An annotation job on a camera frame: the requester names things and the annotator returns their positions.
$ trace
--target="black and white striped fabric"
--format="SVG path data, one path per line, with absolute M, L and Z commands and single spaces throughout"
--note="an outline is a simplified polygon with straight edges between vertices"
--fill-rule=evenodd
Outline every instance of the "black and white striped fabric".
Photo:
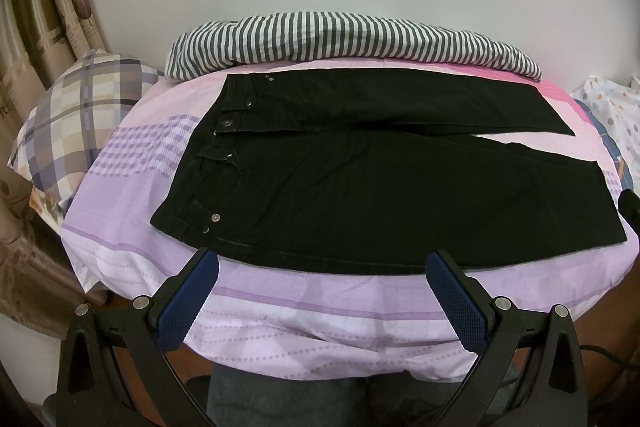
M 174 42 L 165 74 L 184 81 L 240 64 L 332 57 L 472 64 L 533 80 L 542 74 L 520 50 L 477 33 L 337 12 L 274 13 L 203 24 Z

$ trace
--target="blue gripper pad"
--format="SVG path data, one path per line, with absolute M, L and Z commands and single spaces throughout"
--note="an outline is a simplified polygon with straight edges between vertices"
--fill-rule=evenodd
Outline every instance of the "blue gripper pad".
M 158 315 L 156 345 L 162 353 L 180 347 L 218 280 L 219 269 L 217 254 L 207 251 Z
M 462 346 L 481 355 L 488 344 L 484 315 L 437 252 L 427 256 L 425 275 Z

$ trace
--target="white fabric with colored dots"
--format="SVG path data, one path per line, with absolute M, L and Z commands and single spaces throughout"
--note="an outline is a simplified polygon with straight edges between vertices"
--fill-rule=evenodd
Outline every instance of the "white fabric with colored dots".
M 601 76 L 590 76 L 574 94 L 607 128 L 628 164 L 634 187 L 640 187 L 640 82 L 621 86 Z

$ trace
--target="bed sheet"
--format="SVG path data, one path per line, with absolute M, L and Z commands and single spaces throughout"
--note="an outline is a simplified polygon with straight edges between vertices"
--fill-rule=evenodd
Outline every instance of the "bed sheet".
M 85 289 L 98 281 L 127 298 L 151 295 L 194 249 L 153 229 L 149 219 L 168 193 L 190 134 L 229 73 L 306 68 L 415 68 L 530 83 L 512 73 L 405 60 L 334 58 L 218 71 L 177 86 L 161 80 L 127 115 L 84 178 L 62 239 Z M 612 197 L 621 186 L 587 115 L 542 80 L 540 93 L 575 136 L 486 136 L 597 161 Z M 535 263 L 473 271 L 492 296 L 523 309 L 565 304 L 575 319 L 630 269 L 638 238 Z M 425 277 L 297 273 L 220 258 L 220 277 L 185 340 L 218 363 L 293 380 L 364 377 L 408 370 L 415 378 L 459 381 L 475 360 L 465 351 Z

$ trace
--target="wooden floor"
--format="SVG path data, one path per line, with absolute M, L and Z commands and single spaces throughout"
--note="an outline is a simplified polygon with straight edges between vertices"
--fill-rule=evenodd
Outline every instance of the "wooden floor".
M 129 303 L 129 300 L 118 295 L 113 295 L 104 306 L 97 307 L 96 309 L 98 311 L 117 310 L 128 306 Z M 156 407 L 151 402 L 151 399 L 146 393 L 142 381 L 135 370 L 129 351 L 123 347 L 116 347 L 115 353 L 116 358 L 118 359 L 118 365 L 120 366 L 120 371 L 127 383 L 131 397 L 138 407 L 138 411 L 140 411 L 140 413 L 147 419 L 157 423 L 158 425 L 164 426 L 162 419 L 156 411 Z M 190 378 L 211 374 L 211 362 L 204 359 L 184 344 L 182 344 L 182 346 L 180 346 L 176 351 L 172 351 L 167 354 L 167 358 L 175 372 L 180 377 L 180 380 L 183 382 L 186 382 Z

